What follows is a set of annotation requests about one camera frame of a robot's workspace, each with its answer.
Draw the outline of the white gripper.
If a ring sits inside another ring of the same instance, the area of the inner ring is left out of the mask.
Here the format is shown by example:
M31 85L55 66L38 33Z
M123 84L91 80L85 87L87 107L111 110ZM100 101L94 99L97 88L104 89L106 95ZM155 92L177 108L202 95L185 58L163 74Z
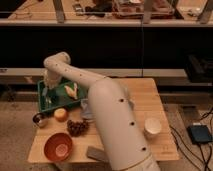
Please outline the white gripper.
M49 71L49 70L45 70L43 75L43 80L46 87L42 91L42 96L46 97L48 92L49 97L52 97L52 89L59 85L59 83L61 82L61 79L62 77L58 75L57 73Z

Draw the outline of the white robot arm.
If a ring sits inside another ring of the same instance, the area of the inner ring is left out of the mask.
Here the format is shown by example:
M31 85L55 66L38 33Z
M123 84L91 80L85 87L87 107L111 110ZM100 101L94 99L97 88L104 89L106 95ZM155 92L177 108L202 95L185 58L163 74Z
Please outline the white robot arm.
M128 93L116 80L70 65L60 52L44 60L48 84L65 77L88 89L88 104L113 171L160 171L129 105Z

